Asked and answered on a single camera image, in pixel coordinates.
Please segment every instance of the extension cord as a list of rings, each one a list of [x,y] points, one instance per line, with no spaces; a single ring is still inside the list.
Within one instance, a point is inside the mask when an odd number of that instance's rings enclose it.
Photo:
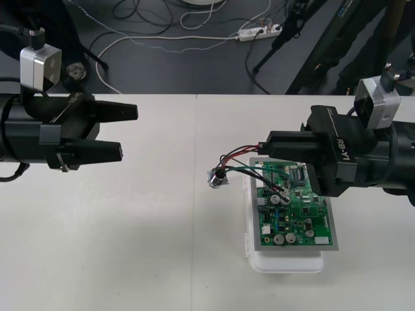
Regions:
[[[257,33],[260,30],[263,30],[263,32],[257,35]],[[255,36],[257,37],[255,40],[271,38],[279,36],[279,34],[281,34],[281,31],[283,31],[283,28],[278,24],[272,26],[271,29],[269,29],[268,27],[242,29],[238,32],[238,39],[244,42],[252,41],[255,38]]]

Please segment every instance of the green wire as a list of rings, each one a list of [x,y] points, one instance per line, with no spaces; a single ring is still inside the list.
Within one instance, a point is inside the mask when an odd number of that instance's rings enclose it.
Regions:
[[[282,170],[274,170],[273,168],[266,168],[266,167],[234,167],[234,168],[229,168],[226,170],[226,172],[231,172],[232,170],[239,170],[241,168],[245,168],[248,170],[266,170],[267,172],[274,172],[280,175],[285,175],[287,177],[289,177],[292,180],[292,177],[290,174],[287,174],[285,172],[283,172]]]

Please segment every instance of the connector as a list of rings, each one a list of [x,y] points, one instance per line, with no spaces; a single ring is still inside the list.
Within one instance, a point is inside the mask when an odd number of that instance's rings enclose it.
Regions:
[[[256,27],[250,29],[242,29],[238,32],[239,40],[240,41],[252,41],[255,37],[256,40],[269,38],[269,37],[276,37],[281,34],[283,31],[282,26],[280,25],[273,25],[273,26],[265,26],[265,27]]]
[[[214,168],[207,172],[209,186],[213,189],[218,189],[220,186],[229,185],[225,170],[222,168]]]

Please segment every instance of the dark floor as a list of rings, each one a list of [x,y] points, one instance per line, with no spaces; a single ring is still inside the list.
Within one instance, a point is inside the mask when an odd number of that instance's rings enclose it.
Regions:
[[[154,32],[159,27],[147,23],[134,23],[131,21],[118,21],[113,18],[111,7],[118,0],[78,0],[79,3],[96,19],[107,26],[117,30],[130,30],[138,32]],[[275,7],[283,0],[272,0]],[[292,80],[308,57],[320,35],[327,27],[342,0],[329,0],[327,4],[310,20],[303,29],[302,35],[297,40],[288,42],[261,70],[258,80],[272,94],[284,94]],[[132,2],[126,1],[125,6],[120,9],[131,8]],[[229,0],[218,12],[213,14],[211,21],[224,21],[235,17],[251,18],[262,12],[267,7],[267,0]],[[168,18],[163,1],[141,0],[140,8],[151,9],[158,14]],[[186,9],[171,6],[175,20],[186,12]],[[104,27],[88,18],[78,7],[68,5],[68,9],[77,25],[81,41],[85,46],[99,34],[107,32]],[[154,19],[148,12],[144,12],[148,18]],[[283,21],[283,12],[278,14],[273,22]],[[197,24],[206,18],[191,18],[189,23]],[[340,65],[330,70],[324,86],[316,93],[328,94],[337,81],[340,70],[350,62],[358,53],[359,49],[372,34],[374,27],[379,21],[378,16],[373,23],[369,24],[364,32],[357,38],[348,55],[341,61]],[[132,21],[139,21],[137,16]],[[228,37],[236,32],[244,21],[232,21],[223,24],[210,24],[201,30],[188,31],[180,26],[172,27],[164,36],[221,36]],[[120,38],[119,34],[111,34],[101,38],[93,47],[93,52],[100,53],[103,48],[114,40]],[[187,47],[209,47],[218,43],[208,40],[185,40],[185,41],[163,41],[163,40],[139,40],[139,42],[150,45],[162,46],[170,50],[182,50]],[[253,66],[261,57],[268,52],[272,39],[260,40],[255,43],[254,51],[250,59]],[[248,52],[250,43],[228,41],[208,51],[187,51],[181,54],[173,54],[159,49],[133,44],[124,40],[110,49],[103,59],[109,63],[110,70],[105,79],[112,86],[123,93],[167,93],[167,94],[262,94],[261,90],[253,87],[244,69],[244,59]],[[406,40],[399,46],[390,57],[394,65],[403,65],[411,53],[410,41]],[[17,61],[0,53],[1,75],[18,76],[19,64]],[[113,93],[99,81],[95,70],[91,66],[91,75],[86,91],[90,93]],[[12,84],[1,84],[0,93],[18,91],[17,86]],[[67,93],[58,85],[52,92]]]

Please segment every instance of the green circuit board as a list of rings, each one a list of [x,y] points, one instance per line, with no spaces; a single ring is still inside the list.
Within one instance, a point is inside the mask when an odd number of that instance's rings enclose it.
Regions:
[[[269,169],[263,171],[263,177],[287,189],[285,195],[290,199],[286,205],[275,204],[275,194],[266,185],[257,187],[261,245],[333,245],[327,200],[313,192],[307,167],[285,161],[255,165]]]

